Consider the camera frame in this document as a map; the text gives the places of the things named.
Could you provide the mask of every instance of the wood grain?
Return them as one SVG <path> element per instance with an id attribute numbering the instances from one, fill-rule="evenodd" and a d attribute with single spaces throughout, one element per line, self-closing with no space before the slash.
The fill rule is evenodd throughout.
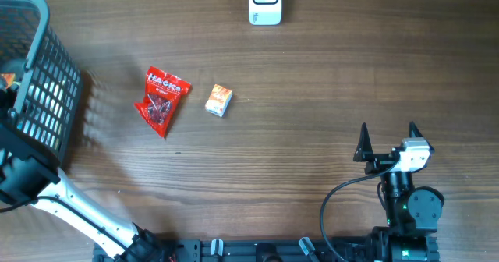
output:
<path id="1" fill-rule="evenodd" d="M 499 0 L 285 0 L 252 27 L 247 0 L 47 0 L 87 89 L 66 170 L 113 213 L 183 238 L 320 237 L 326 193 L 361 176 L 414 120 L 435 147 L 414 176 L 446 197 L 442 261 L 499 255 Z M 193 84 L 163 140 L 132 104 L 149 65 Z M 234 91 L 223 119 L 204 111 Z M 384 225 L 376 182 L 329 204 L 330 235 Z M 88 261 L 91 241 L 50 214 L 0 220 L 1 261 Z"/>

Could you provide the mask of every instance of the wooden surface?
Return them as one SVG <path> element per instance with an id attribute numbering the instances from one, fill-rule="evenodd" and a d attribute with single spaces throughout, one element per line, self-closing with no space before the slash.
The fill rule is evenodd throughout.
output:
<path id="1" fill-rule="evenodd" d="M 499 255 L 499 0 L 284 0 L 253 27 L 247 0 L 47 0 L 87 74 L 69 177 L 113 213 L 182 238 L 320 237 L 326 193 L 407 136 L 435 147 L 414 176 L 446 197 L 442 261 Z M 166 140 L 133 107 L 149 65 L 193 84 Z M 234 98 L 204 111 L 215 83 Z M 377 181 L 329 204 L 329 235 L 385 225 Z M 89 261 L 92 242 L 25 207 L 0 217 L 1 261 Z"/>

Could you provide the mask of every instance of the plastic basket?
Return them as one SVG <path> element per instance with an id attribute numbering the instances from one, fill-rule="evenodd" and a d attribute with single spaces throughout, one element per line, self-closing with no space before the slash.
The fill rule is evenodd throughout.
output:
<path id="1" fill-rule="evenodd" d="M 12 127 L 0 126 L 0 134 L 18 131 L 62 161 L 83 82 L 48 22 L 45 0 L 0 0 L 0 73 L 22 78 L 2 119 Z M 0 150 L 12 153 L 13 146 L 19 151 L 19 143 L 10 142 L 0 143 Z"/>

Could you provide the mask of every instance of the snack packet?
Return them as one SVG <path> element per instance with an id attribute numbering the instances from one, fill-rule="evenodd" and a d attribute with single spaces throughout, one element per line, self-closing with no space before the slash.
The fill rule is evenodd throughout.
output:
<path id="1" fill-rule="evenodd" d="M 189 93 L 190 83 L 154 66 L 146 73 L 146 94 L 143 102 L 133 105 L 157 134 L 165 137 L 168 123 L 180 97 Z"/>

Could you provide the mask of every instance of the red snack bag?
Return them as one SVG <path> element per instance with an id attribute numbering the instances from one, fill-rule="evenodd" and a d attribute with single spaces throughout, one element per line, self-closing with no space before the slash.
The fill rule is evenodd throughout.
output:
<path id="1" fill-rule="evenodd" d="M 165 137 L 168 122 L 180 101 L 189 93 L 190 83 L 154 66 L 146 74 L 146 95 L 143 103 L 136 102 L 140 115 L 161 137 Z"/>

